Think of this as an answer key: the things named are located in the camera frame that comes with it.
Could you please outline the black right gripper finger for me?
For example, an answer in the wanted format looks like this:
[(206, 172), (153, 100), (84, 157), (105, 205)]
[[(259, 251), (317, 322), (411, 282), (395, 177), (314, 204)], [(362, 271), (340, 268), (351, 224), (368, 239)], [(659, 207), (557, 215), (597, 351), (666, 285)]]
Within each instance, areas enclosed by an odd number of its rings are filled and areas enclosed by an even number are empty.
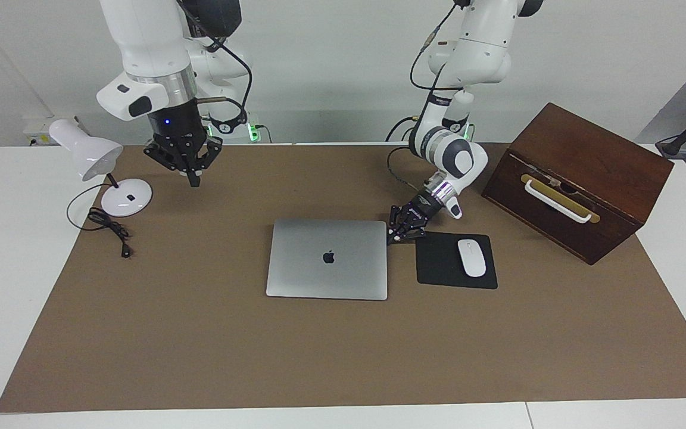
[(179, 144), (149, 142), (144, 147), (144, 154), (167, 169), (183, 173), (189, 185), (194, 186), (194, 168), (191, 166), (191, 159)]
[(198, 154), (195, 160), (196, 169), (194, 169), (195, 179), (194, 187), (199, 187), (201, 185), (202, 174), (211, 166), (211, 164), (216, 160), (218, 155), (220, 155), (223, 146), (223, 141), (218, 138), (208, 138), (202, 149), (204, 152)]

